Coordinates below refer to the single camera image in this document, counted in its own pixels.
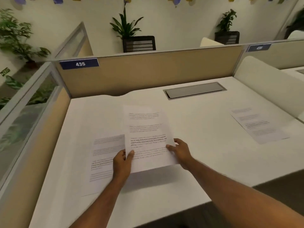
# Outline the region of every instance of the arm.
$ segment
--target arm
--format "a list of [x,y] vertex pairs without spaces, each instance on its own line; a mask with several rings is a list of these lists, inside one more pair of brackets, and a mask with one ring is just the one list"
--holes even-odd
[[234,227],[304,227],[304,217],[275,199],[238,183],[195,160],[188,145],[167,145]]
[[113,159],[113,178],[92,205],[70,226],[70,228],[106,228],[116,199],[131,172],[132,150],[126,159],[121,150]]

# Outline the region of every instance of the hand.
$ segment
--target hand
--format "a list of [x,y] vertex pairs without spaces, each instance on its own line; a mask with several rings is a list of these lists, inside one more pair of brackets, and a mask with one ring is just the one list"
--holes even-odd
[[131,173],[131,161],[134,157],[132,150],[126,158],[126,150],[123,149],[113,158],[113,179],[117,179],[125,184]]
[[189,170],[189,165],[191,164],[191,161],[194,160],[194,158],[190,154],[188,144],[178,138],[174,138],[174,141],[178,143],[178,145],[166,145],[166,148],[169,151],[173,151],[175,153],[175,156],[181,167],[183,167],[185,170]]

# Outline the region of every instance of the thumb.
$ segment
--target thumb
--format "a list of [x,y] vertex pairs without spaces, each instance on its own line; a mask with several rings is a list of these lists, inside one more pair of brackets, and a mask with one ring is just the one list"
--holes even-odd
[[173,151],[173,152],[176,151],[176,146],[166,145],[166,148],[167,148],[169,151]]
[[134,157],[134,150],[131,150],[131,152],[128,154],[126,161],[132,161]]

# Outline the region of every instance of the person's left hand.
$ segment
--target person's left hand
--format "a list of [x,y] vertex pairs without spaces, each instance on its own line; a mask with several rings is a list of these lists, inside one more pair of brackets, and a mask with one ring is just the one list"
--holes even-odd
[[126,150],[123,149],[117,153],[113,159],[113,179],[122,181],[124,184],[131,173],[131,161],[134,157],[132,150],[126,158]]

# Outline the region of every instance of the paper lying on desk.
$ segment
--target paper lying on desk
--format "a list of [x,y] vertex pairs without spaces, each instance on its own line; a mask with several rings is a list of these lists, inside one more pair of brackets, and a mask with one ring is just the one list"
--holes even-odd
[[251,107],[232,110],[231,115],[259,144],[289,138]]
[[146,106],[124,106],[126,156],[135,151],[131,173],[177,164],[166,144],[175,146],[166,115]]
[[119,132],[97,137],[88,158],[82,196],[103,191],[113,176],[113,158],[125,148],[125,136]]

